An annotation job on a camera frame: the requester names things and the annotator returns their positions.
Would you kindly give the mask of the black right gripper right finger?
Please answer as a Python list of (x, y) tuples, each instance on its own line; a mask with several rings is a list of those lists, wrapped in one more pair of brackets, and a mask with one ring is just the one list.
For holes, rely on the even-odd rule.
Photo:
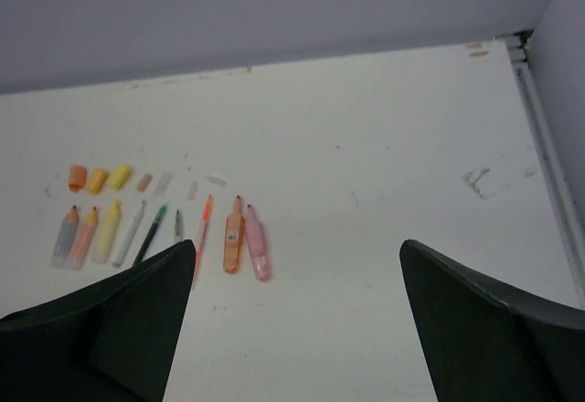
[(406, 240), (399, 261), (440, 401), (581, 401), (584, 312)]

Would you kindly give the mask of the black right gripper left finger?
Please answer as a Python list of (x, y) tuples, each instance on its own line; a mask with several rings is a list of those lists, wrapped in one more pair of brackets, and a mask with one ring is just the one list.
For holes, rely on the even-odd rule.
[(4, 401), (161, 401), (195, 273), (181, 241), (1, 320)]

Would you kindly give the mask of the orange highlighter marker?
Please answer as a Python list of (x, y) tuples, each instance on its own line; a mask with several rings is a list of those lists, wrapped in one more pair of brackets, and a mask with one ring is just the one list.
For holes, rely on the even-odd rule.
[(90, 213), (81, 220), (67, 258), (69, 269), (81, 269), (98, 225), (98, 217), (98, 208), (94, 206)]

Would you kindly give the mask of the yellow highlighter marker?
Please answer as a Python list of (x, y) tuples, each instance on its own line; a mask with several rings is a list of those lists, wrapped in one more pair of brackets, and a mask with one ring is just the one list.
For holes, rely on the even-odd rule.
[(104, 214), (101, 228), (96, 237), (93, 252), (90, 260), (93, 263), (105, 264), (111, 254), (113, 241), (115, 239), (121, 218), (121, 202), (114, 200), (111, 207)]

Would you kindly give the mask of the white marker with peach tip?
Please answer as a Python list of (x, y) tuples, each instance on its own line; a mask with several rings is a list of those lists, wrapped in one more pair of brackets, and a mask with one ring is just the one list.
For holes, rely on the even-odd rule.
[(79, 222), (79, 210), (76, 206), (72, 206), (68, 214), (64, 216), (58, 231), (50, 260), (52, 268), (58, 269), (64, 266), (76, 237)]

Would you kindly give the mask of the white pen with tan cap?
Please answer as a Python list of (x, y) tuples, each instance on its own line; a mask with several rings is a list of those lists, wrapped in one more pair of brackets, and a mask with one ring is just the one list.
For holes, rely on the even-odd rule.
[(124, 260), (129, 252), (130, 246), (132, 245), (133, 238), (138, 230), (138, 227), (141, 224), (141, 221), (144, 217), (144, 211), (147, 205), (147, 201), (143, 199), (141, 204), (139, 205), (137, 211), (135, 212), (132, 221), (127, 229), (127, 232), (123, 238), (122, 244), (119, 248), (119, 251), (115, 258), (113, 259), (112, 266), (114, 268), (120, 268), (121, 265), (124, 263)]

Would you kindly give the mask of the thin orange pen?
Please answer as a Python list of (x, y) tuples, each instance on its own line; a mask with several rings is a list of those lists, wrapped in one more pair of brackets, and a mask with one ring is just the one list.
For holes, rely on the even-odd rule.
[(197, 236), (194, 241), (195, 244), (195, 269), (194, 269), (194, 277), (193, 281), (197, 280), (197, 275), (200, 270), (201, 260), (203, 256), (203, 252), (206, 246), (206, 239), (207, 239), (207, 230), (209, 225), (209, 220), (211, 217), (213, 207), (213, 195), (209, 194), (207, 197), (207, 201), (204, 206), (204, 210), (202, 213), (202, 217), (199, 223), (199, 227), (197, 230)]

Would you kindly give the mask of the green clear pen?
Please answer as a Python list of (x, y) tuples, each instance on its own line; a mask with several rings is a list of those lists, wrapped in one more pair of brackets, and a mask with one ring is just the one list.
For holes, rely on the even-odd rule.
[(144, 257), (146, 256), (146, 253), (147, 253), (148, 249), (150, 248), (150, 246), (151, 246), (151, 244), (156, 236), (156, 233), (157, 233), (159, 227), (161, 226), (161, 224), (165, 218), (165, 214), (167, 212), (167, 209), (168, 209), (168, 204), (164, 204), (159, 208), (158, 212), (156, 213), (154, 220), (147, 231), (147, 234), (144, 238), (144, 241), (143, 241), (141, 247), (139, 248), (136, 257), (133, 260), (133, 266), (139, 265), (140, 263), (143, 262)]

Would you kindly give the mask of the dark green thin pen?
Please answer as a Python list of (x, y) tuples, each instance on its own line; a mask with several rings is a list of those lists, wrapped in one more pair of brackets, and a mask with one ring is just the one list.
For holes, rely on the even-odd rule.
[(175, 211), (175, 228), (174, 228), (174, 242), (178, 243), (183, 240), (184, 221), (182, 212), (177, 209)]

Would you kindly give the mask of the orange clear highlighter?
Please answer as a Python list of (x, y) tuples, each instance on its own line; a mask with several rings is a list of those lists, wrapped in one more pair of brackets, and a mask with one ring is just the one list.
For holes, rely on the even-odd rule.
[(241, 196), (236, 196), (225, 226), (223, 270), (227, 274), (235, 274), (239, 270), (244, 230), (245, 219), (242, 215), (242, 199)]

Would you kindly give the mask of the tan pen cap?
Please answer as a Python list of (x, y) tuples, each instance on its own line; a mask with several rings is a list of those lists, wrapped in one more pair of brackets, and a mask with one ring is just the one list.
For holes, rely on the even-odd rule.
[(143, 193), (147, 187), (150, 185), (153, 176), (151, 174), (145, 173), (136, 185), (136, 191), (139, 193)]

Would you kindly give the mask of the orange marker cap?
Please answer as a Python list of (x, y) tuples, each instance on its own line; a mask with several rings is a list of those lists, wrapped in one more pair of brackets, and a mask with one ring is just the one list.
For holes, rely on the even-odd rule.
[(85, 189), (92, 195), (97, 195), (103, 188), (109, 172), (103, 168), (94, 168), (86, 181)]

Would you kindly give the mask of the yellow marker cap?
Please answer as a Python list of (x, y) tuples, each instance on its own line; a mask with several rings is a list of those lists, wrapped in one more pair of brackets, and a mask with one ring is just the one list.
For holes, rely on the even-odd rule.
[(132, 175), (132, 173), (133, 169), (130, 165), (120, 164), (109, 175), (109, 177), (106, 180), (106, 184), (111, 190), (117, 192), (124, 186), (124, 184)]

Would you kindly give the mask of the peach marker cap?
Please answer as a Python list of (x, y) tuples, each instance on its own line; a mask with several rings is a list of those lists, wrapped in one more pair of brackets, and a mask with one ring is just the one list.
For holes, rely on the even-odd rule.
[(82, 190), (87, 181), (87, 168), (80, 164), (74, 164), (69, 168), (68, 186), (71, 192)]

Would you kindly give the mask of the clear highlighter cap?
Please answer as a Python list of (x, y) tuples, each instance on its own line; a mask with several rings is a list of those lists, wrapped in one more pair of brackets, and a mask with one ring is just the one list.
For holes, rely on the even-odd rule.
[(188, 201), (193, 201), (196, 198), (197, 190), (198, 190), (198, 182), (197, 182), (197, 180), (193, 180), (191, 182), (191, 185), (190, 185), (188, 193), (187, 193), (187, 200)]

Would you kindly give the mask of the pink highlighter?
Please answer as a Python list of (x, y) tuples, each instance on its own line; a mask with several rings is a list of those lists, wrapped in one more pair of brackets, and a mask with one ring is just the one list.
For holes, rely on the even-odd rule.
[(271, 260), (268, 241), (264, 225), (252, 204), (247, 205), (245, 223), (246, 242), (255, 277), (261, 282), (269, 281), (271, 279)]

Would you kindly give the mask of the clear orange pen cap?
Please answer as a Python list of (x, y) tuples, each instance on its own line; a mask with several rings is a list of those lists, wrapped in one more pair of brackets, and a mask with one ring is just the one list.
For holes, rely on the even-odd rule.
[(216, 175), (207, 175), (206, 181), (218, 187), (225, 187), (228, 183), (224, 178), (221, 178)]

